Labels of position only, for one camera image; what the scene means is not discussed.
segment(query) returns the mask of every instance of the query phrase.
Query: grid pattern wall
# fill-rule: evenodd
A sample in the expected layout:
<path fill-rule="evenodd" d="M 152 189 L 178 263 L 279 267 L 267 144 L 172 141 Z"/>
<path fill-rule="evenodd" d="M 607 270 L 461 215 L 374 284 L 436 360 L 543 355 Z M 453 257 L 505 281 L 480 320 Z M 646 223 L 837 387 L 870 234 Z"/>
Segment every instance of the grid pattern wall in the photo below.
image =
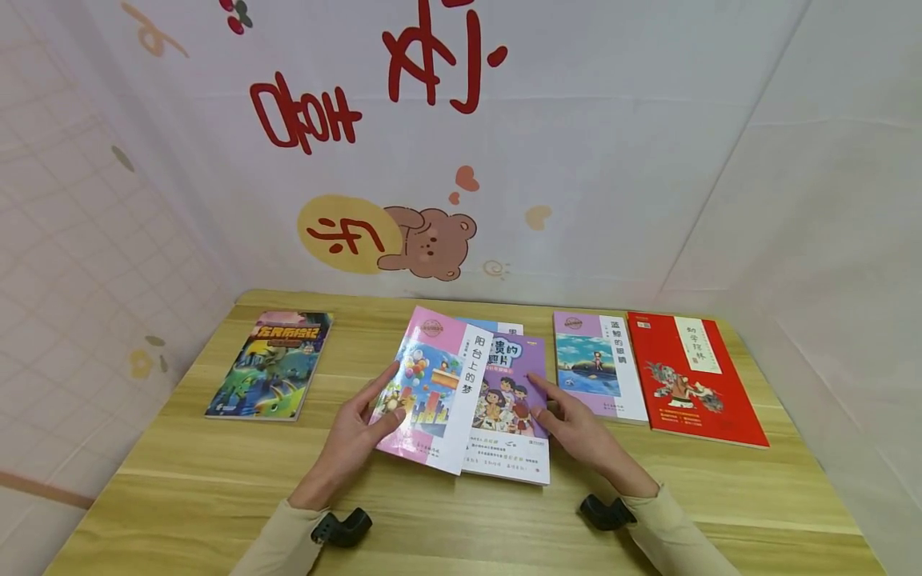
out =
<path fill-rule="evenodd" d="M 26 18 L 0 0 L 0 472 L 92 498 L 231 298 Z M 0 502 L 16 574 L 82 515 Z"/>

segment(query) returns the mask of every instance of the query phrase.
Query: beige sleeve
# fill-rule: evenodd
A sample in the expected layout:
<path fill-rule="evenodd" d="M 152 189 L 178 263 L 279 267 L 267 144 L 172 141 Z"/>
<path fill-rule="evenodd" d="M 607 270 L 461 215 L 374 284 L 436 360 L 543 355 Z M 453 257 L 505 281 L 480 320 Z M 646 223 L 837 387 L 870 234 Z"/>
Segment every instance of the beige sleeve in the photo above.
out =
<path fill-rule="evenodd" d="M 631 538 L 664 576 L 739 576 L 665 486 L 655 498 L 621 499 L 637 519 Z"/>
<path fill-rule="evenodd" d="M 320 554 L 311 532 L 325 515 L 281 501 L 230 576 L 304 576 Z"/>

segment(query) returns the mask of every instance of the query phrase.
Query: black clip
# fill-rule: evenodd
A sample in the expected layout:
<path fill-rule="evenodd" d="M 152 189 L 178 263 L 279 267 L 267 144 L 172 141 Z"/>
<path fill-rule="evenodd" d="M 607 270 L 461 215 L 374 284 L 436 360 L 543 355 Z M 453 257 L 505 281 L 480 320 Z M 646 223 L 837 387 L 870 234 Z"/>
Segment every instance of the black clip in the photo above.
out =
<path fill-rule="evenodd" d="M 596 527 L 597 530 L 618 530 L 628 523 L 636 523 L 631 511 L 620 498 L 611 502 L 610 506 L 602 503 L 595 494 L 586 496 L 579 505 L 579 512 Z"/>
<path fill-rule="evenodd" d="M 353 510 L 345 522 L 340 522 L 334 513 L 328 512 L 311 532 L 311 539 L 316 544 L 329 542 L 335 547 L 352 548 L 371 527 L 372 517 L 361 508 Z"/>

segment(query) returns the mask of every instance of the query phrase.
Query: book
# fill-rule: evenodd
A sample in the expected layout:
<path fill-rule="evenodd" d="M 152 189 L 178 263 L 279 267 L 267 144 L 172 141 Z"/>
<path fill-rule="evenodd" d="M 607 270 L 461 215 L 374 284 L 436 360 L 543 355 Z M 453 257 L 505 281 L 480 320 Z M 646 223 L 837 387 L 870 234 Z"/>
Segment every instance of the book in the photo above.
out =
<path fill-rule="evenodd" d="M 550 484 L 548 432 L 531 417 L 548 397 L 526 375 L 544 377 L 544 340 L 493 335 L 463 472 Z"/>
<path fill-rule="evenodd" d="M 524 334 L 525 327 L 522 324 L 508 323 L 508 322 L 495 322 L 493 320 L 474 320 L 472 318 L 458 318 L 461 322 L 466 322 L 477 326 L 477 328 L 483 328 L 494 334 Z"/>
<path fill-rule="evenodd" d="M 491 332 L 417 306 L 371 422 L 399 406 L 407 416 L 378 450 L 461 474 L 492 341 Z"/>
<path fill-rule="evenodd" d="M 649 422 L 623 318 L 554 312 L 554 337 L 558 386 L 598 416 Z"/>
<path fill-rule="evenodd" d="M 297 420 L 332 323 L 322 312 L 263 312 L 205 416 Z"/>
<path fill-rule="evenodd" d="M 713 320 L 628 313 L 654 430 L 768 448 Z"/>

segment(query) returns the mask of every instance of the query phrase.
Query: logo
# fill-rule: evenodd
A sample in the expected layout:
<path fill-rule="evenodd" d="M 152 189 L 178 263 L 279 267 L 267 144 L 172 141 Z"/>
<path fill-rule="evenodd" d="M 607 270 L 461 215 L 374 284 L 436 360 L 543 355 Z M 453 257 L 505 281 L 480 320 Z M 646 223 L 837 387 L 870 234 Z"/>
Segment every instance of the logo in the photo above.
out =
<path fill-rule="evenodd" d="M 434 338 L 435 336 L 442 333 L 442 325 L 438 320 L 427 320 L 426 322 L 422 323 L 420 330 L 422 330 L 422 333 L 429 338 Z"/>

